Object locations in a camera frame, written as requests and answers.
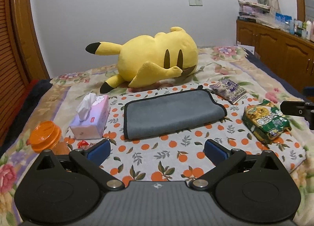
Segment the orange plastic cup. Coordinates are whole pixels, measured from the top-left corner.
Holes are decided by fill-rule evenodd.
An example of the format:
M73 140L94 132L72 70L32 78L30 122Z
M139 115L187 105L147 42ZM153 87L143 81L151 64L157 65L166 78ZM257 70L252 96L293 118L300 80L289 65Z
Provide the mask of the orange plastic cup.
M70 150L62 137L62 131L53 121L41 122L29 136L29 143L34 152L40 153L46 149L56 155L69 154Z

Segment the yellow Pikachu plush toy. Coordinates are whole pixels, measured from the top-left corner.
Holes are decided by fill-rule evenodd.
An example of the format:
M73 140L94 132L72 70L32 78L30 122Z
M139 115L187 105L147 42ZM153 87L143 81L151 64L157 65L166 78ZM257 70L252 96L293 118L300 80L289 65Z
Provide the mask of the yellow Pikachu plush toy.
M161 80L186 77L195 73L198 48L192 37L181 27L155 36L141 35L125 44L95 42L86 51L99 56L118 56L118 74L108 78L100 93L106 94L124 82L129 88L142 88Z

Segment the white paper card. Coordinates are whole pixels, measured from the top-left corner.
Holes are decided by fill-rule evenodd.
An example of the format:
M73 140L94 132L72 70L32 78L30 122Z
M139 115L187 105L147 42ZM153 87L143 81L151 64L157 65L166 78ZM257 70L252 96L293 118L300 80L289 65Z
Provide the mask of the white paper card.
M255 47L250 45L243 45L240 43L240 41L236 42L237 46L242 47L243 49L249 51L252 54L255 54Z

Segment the green yellow snack bag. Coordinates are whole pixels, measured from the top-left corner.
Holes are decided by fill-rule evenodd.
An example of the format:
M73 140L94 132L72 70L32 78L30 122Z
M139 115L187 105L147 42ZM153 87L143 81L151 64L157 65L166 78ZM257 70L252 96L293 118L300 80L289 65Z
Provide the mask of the green yellow snack bag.
M289 120L271 101L249 105L242 116L244 125L263 144L272 144L285 131L291 131Z

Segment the purple and grey towel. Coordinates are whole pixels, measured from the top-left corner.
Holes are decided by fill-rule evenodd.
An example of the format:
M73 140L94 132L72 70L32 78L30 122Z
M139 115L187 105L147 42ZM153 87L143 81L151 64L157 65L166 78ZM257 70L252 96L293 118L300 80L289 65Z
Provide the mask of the purple and grey towel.
M191 129L227 116L225 107L199 86L193 90L143 98L124 107L125 139L141 139Z

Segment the red candy wrapper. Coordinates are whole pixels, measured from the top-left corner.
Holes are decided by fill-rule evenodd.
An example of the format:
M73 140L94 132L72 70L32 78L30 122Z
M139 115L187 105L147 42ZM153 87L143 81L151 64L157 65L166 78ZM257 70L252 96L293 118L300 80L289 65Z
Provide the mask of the red candy wrapper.
M87 150L87 149L91 148L92 146L94 146L94 143L89 143L85 140L81 140L77 143L78 149Z

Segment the blue white box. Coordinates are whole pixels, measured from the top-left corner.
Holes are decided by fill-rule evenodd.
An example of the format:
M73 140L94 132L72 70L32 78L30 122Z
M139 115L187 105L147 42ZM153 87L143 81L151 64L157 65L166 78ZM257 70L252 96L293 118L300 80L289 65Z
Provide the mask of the blue white box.
M291 27L294 27L294 22L290 15L283 15L279 12L275 14L275 23L280 30L289 32Z

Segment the white wall switch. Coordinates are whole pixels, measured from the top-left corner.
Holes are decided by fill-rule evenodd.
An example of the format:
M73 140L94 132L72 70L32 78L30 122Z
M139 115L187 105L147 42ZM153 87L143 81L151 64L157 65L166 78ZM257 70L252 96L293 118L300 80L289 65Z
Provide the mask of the white wall switch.
M203 6L202 0L188 0L189 6Z

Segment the wooden slatted headboard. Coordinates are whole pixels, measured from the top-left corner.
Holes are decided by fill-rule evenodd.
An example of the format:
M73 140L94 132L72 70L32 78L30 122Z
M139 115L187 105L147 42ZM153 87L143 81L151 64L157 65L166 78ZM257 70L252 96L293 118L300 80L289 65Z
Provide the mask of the wooden slatted headboard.
M47 78L30 0L1 0L1 141L35 81Z

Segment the stack of books and papers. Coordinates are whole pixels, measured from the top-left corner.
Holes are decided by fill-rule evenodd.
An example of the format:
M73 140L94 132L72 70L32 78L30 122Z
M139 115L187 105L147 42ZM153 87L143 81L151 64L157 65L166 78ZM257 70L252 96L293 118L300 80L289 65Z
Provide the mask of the stack of books and papers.
M266 26L273 26L275 24L275 17L270 13L270 6L245 0L238 0L238 4L238 20Z

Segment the orange print cloth mat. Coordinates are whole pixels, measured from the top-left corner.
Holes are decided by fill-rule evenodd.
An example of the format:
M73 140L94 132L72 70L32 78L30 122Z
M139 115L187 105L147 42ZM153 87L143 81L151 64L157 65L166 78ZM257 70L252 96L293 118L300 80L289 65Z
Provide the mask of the orange print cloth mat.
M263 145L245 127L242 121L244 109L259 103L250 94L244 95L235 105L213 95L213 99L227 111L227 116L216 123L147 139L125 139L123 113L126 103L196 87L196 84L188 84L130 95L118 94L109 98L111 110L103 136L110 139L111 152L100 167L124 184L131 180L190 181L214 167L203 152L208 139L227 149L242 149L248 155L260 154L263 150L270 149L288 171L294 170L306 159L302 141L289 131L283 132L273 144Z

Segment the floral bed sheet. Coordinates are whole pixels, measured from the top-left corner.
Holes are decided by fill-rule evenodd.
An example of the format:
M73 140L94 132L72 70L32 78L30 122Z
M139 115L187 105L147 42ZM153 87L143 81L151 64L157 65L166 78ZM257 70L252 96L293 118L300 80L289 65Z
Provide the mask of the floral bed sheet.
M51 81L50 89L40 98L16 141L1 158L1 225L17 225L21 222L13 198L18 185L37 157L27 144L31 131L40 122L51 120L61 128L68 148L76 149L80 140L76 140L68 129L76 106L87 93L97 91L106 78L116 73L116 68L109 66L59 76ZM182 81L172 81L163 88L188 84L207 88L223 79L238 83L246 89L247 94L256 97L259 103L263 99L276 104L285 99L300 99L282 80L277 80L260 66L254 56L239 46L201 48L196 73ZM135 93L119 87L112 90L109 96L111 98L118 94Z

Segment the wooden sideboard cabinet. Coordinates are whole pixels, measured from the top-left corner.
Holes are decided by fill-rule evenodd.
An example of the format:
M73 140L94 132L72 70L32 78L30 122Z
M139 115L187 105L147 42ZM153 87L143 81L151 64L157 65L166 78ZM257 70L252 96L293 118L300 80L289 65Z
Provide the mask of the wooden sideboard cabinet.
M236 41L255 48L260 60L299 92L313 86L313 42L261 24L236 21Z

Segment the bottles on cabinet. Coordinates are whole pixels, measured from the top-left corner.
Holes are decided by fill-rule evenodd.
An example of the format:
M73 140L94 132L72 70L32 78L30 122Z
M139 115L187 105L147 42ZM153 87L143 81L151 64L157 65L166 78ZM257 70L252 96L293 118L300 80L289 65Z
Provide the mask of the bottles on cabinet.
M289 21L289 33L309 41L311 39L312 32L311 25L311 21L303 22L301 20L291 19Z

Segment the purple snack packet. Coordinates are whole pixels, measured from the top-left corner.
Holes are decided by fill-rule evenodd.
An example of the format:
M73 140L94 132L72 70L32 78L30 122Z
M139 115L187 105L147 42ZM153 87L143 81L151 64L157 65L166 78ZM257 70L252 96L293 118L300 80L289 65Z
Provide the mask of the purple snack packet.
M232 105L236 104L247 93L243 87L230 79L218 81L209 87L215 92L216 95L227 100Z

